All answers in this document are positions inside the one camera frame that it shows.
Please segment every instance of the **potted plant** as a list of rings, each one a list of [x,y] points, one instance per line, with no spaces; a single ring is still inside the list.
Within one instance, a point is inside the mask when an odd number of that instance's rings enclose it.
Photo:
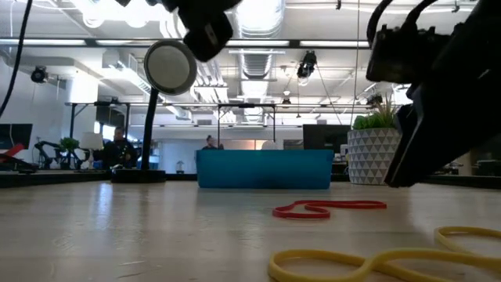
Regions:
[[[59,146],[61,147],[61,152],[67,152],[66,162],[61,161],[61,169],[70,169],[71,155],[80,146],[80,142],[71,137],[64,137],[59,141]]]
[[[391,96],[372,99],[374,112],[358,116],[348,133],[348,169],[354,184],[384,185],[400,135],[395,128],[397,108]]]

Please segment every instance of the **metal frame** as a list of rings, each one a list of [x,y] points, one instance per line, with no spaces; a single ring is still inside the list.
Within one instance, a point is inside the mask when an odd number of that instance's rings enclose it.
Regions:
[[[226,111],[222,116],[221,116],[221,108],[222,107],[238,107],[240,109],[249,109],[249,108],[255,108],[255,107],[271,107],[273,109],[273,142],[276,142],[276,107],[277,105],[275,104],[255,104],[255,103],[220,103],[218,104],[218,148],[221,145],[221,118],[225,116],[228,111]]]
[[[126,106],[127,107],[127,113],[125,114],[125,136],[127,138],[128,134],[128,123],[131,115],[131,104],[130,103],[121,103],[121,102],[103,102],[103,101],[97,101],[94,103],[65,103],[67,106],[71,106],[71,119],[70,119],[70,138],[73,138],[73,131],[74,131],[74,124],[75,124],[75,118],[88,106],[111,106],[111,105],[117,105],[117,106]],[[78,105],[83,105],[84,107],[79,110],[77,113],[75,113],[75,109],[77,108]]]

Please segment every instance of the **green plant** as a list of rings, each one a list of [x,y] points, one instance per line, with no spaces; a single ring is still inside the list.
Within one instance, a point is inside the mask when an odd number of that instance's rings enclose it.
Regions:
[[[376,112],[358,116],[353,123],[354,130],[370,129],[370,128],[394,128],[396,107],[391,105],[391,95],[388,98],[385,95],[384,103],[375,102]]]
[[[71,137],[64,137],[59,141],[59,146],[63,152],[74,151],[80,146],[80,142]]]

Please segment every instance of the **yellow rubber band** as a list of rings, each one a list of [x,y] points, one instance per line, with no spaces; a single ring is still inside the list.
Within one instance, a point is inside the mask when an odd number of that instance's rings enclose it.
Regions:
[[[289,250],[276,253],[270,258],[268,273],[269,276],[279,282],[363,282],[373,271],[408,282],[449,282],[449,280],[443,278],[429,276],[427,274],[422,274],[417,271],[389,263],[390,261],[396,259],[430,259],[501,271],[501,258],[476,255],[445,237],[446,235],[458,233],[467,233],[470,235],[501,239],[501,232],[496,230],[476,227],[448,226],[436,229],[434,235],[436,241],[440,242],[451,251],[438,251],[426,248],[399,248],[384,251],[373,256],[372,258],[365,259],[363,257],[331,251]],[[360,267],[344,277],[307,277],[286,271],[278,266],[279,263],[284,262],[287,259],[299,258],[323,259]]]

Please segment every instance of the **spotlight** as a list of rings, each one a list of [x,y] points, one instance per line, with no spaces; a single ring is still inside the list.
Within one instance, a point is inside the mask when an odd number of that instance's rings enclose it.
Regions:
[[[49,75],[45,69],[46,67],[35,67],[31,73],[31,81],[38,84],[46,83],[49,79]]]
[[[299,68],[297,69],[297,79],[299,85],[305,86],[308,84],[308,78],[310,77],[310,75],[312,75],[313,71],[315,71],[315,65],[315,51],[306,51],[306,55],[299,64]]]

